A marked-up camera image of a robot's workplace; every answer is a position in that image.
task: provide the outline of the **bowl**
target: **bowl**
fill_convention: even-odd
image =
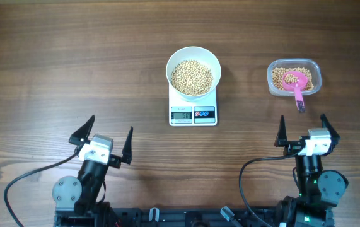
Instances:
[[[197,60],[199,63],[205,65],[208,69],[211,70],[213,76],[212,86],[207,93],[202,95],[186,95],[177,89],[171,84],[171,74],[175,67],[184,60]],[[166,77],[171,86],[182,99],[187,101],[197,101],[206,95],[210,94],[213,90],[215,90],[216,86],[219,83],[221,76],[221,68],[218,59],[215,57],[212,52],[202,47],[184,47],[178,51],[176,51],[168,60],[166,65]]]
[[[312,95],[318,92],[322,85],[321,72],[318,64],[310,59],[279,59],[274,61],[268,66],[267,70],[267,79],[269,92],[275,96],[294,96],[294,91],[282,91],[275,87],[274,82],[272,81],[272,70],[277,67],[283,68],[296,68],[303,67],[308,69],[311,72],[311,79],[314,85],[314,88],[310,91],[302,91],[302,95]]]

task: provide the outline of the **kitchen scale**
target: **kitchen scale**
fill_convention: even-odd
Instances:
[[[168,119],[171,126],[215,126],[218,123],[216,88],[192,102],[184,100],[172,86],[168,87]]]

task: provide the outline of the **pink scoop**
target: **pink scoop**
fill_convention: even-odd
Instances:
[[[287,84],[285,82],[285,77],[288,74],[292,74],[298,78],[297,83]],[[283,74],[282,76],[282,86],[287,91],[294,91],[294,99],[296,100],[296,106],[298,107],[299,112],[305,112],[305,103],[303,102],[303,96],[301,95],[301,90],[303,90],[308,82],[308,78],[301,72],[289,71]]]

